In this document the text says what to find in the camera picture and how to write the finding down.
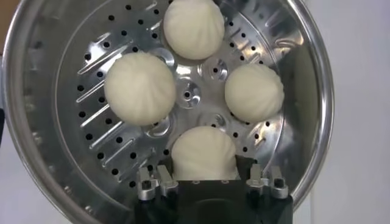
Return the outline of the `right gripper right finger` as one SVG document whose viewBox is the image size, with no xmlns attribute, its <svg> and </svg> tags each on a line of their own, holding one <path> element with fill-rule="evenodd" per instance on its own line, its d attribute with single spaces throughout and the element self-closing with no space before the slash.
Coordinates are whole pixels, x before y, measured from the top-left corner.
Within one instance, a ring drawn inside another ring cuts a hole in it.
<svg viewBox="0 0 390 224">
<path fill-rule="evenodd" d="M 239 178 L 245 181 L 250 190 L 255 190 L 260 195 L 269 194 L 276 199 L 288 198 L 289 187 L 279 166 L 271 166 L 264 171 L 254 159 L 238 155 L 236 166 Z"/>
</svg>

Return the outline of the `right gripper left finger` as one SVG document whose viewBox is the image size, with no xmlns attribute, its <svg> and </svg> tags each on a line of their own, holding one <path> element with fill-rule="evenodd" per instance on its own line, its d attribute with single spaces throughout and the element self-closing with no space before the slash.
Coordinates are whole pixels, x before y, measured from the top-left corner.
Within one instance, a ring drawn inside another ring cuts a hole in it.
<svg viewBox="0 0 390 224">
<path fill-rule="evenodd" d="M 147 167 L 141 167 L 137 172 L 136 179 L 139 201 L 152 201 L 157 195 L 169 201 L 176 201 L 179 182 L 172 175 L 173 161 L 171 157 L 160 160 L 154 174 Z"/>
</svg>

